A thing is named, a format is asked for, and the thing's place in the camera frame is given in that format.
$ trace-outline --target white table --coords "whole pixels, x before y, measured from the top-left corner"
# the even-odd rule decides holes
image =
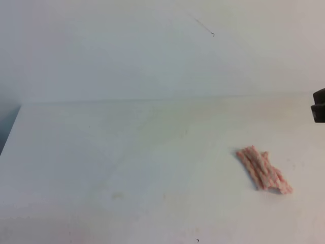
[[[0,156],[0,243],[325,240],[325,124],[311,95],[23,106]],[[238,148],[294,188],[254,189]]]

